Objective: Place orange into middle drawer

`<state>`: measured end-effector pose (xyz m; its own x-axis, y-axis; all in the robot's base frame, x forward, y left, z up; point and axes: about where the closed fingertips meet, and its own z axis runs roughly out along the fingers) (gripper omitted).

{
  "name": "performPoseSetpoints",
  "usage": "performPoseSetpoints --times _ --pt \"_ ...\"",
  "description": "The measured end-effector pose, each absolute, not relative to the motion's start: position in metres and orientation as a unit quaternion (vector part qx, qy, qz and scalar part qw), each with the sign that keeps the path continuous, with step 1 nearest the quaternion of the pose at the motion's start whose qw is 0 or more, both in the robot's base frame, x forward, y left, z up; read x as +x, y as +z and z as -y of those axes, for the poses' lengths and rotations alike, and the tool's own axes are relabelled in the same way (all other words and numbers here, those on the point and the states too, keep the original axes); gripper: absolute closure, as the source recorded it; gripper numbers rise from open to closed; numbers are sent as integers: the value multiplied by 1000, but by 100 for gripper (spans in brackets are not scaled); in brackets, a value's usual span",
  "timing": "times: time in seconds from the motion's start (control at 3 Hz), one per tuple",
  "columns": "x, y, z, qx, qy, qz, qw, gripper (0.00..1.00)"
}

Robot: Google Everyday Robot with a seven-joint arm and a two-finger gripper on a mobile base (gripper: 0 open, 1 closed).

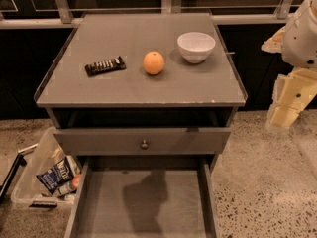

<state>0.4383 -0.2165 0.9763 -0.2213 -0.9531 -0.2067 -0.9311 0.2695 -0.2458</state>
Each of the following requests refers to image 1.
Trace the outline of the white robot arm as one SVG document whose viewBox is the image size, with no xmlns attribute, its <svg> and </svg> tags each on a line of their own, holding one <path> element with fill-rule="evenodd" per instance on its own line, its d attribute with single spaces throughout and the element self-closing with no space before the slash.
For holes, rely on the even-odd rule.
<svg viewBox="0 0 317 238">
<path fill-rule="evenodd" d="M 304 0 L 261 49 L 293 66 L 274 83 L 268 125 L 289 128 L 317 95 L 317 0 Z"/>
</svg>

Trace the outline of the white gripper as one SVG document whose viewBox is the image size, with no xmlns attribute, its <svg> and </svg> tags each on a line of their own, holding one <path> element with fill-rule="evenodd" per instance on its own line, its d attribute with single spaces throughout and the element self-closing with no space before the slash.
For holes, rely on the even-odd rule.
<svg viewBox="0 0 317 238">
<path fill-rule="evenodd" d="M 267 113 L 269 127 L 289 128 L 317 95 L 317 70 L 308 69 L 317 67 L 316 4 L 302 4 L 261 49 L 273 54 L 282 51 L 282 59 L 296 66 L 277 77 Z"/>
</svg>

